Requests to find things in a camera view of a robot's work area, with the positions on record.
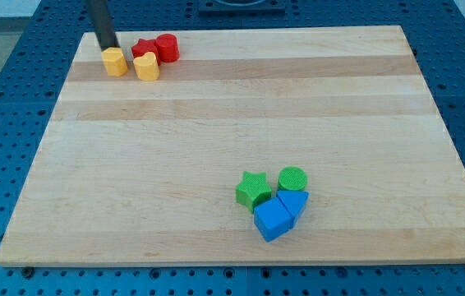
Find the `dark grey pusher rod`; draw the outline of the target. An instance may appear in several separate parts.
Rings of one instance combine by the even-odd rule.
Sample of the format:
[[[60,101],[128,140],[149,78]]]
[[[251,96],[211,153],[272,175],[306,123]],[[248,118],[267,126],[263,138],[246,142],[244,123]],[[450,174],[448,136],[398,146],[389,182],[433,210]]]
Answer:
[[[101,49],[119,47],[107,0],[85,0],[87,14]]]

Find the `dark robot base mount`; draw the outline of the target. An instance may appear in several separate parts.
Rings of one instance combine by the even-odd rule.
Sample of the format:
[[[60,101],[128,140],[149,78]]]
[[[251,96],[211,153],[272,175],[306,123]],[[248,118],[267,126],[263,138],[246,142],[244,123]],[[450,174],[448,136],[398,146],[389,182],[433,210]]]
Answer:
[[[200,16],[220,14],[249,14],[258,12],[285,12],[287,0],[199,0]]]

